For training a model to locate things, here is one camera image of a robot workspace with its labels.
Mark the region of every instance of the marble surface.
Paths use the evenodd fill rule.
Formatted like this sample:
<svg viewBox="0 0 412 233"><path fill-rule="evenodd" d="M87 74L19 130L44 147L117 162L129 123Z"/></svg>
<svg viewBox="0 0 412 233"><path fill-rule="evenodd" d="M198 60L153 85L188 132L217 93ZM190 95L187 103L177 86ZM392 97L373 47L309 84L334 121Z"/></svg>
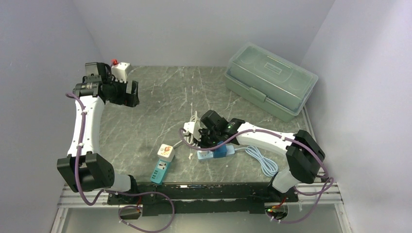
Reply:
<svg viewBox="0 0 412 233"><path fill-rule="evenodd" d="M121 174L149 182L162 143L179 141L178 129L195 111L199 117L209 109L230 120L244 119L254 125L281 132L308 130L302 113L285 123L259 109L224 85L225 67L134 67L129 80L139 82L140 105L129 108L107 103L100 129L102 156ZM286 158L261 151L280 169ZM196 151L182 145L170 164L164 182L268 182L260 163L237 152L233 157L199 161Z"/></svg>

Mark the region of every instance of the light blue cord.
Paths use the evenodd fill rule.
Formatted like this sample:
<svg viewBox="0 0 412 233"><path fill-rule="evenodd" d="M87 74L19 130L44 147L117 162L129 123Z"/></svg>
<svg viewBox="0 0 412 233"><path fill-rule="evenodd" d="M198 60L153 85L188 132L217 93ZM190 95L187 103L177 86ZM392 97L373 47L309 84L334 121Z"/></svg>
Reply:
<svg viewBox="0 0 412 233"><path fill-rule="evenodd" d="M246 153L248 153L250 156L254 157L259 161L260 166L262 167L263 174L265 174L265 176L273 177L277 173L279 169L277 164L273 160L264 157L257 147L248 146L236 148L235 150L242 149L245 149Z"/></svg>

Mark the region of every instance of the storage box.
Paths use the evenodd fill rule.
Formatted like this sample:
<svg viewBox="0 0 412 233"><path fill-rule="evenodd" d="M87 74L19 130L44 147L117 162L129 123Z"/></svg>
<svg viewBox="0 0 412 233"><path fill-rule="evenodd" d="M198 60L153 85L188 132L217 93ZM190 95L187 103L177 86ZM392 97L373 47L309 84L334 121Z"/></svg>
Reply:
<svg viewBox="0 0 412 233"><path fill-rule="evenodd" d="M252 43L229 61L226 87L288 122L308 100L318 76Z"/></svg>

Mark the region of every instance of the box handle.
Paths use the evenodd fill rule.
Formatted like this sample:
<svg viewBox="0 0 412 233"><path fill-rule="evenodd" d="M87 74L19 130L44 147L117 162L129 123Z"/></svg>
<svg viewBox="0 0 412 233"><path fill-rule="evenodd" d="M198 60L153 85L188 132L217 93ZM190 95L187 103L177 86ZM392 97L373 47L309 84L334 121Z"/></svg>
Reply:
<svg viewBox="0 0 412 233"><path fill-rule="evenodd" d="M262 103L265 102L266 100L266 95L256 90L254 87L249 88L249 94L255 97L257 100L259 100Z"/></svg>

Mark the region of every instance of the blue power strip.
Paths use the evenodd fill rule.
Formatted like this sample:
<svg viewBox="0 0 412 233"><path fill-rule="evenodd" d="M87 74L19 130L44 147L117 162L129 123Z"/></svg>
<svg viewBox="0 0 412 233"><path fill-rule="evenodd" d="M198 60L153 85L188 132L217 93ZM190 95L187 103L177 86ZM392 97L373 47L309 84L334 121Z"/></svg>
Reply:
<svg viewBox="0 0 412 233"><path fill-rule="evenodd" d="M169 163L170 162L159 159L159 162L157 162L157 165L154 168L150 181L156 184L162 184L163 178L165 178L166 176L166 171L169 167Z"/></svg>

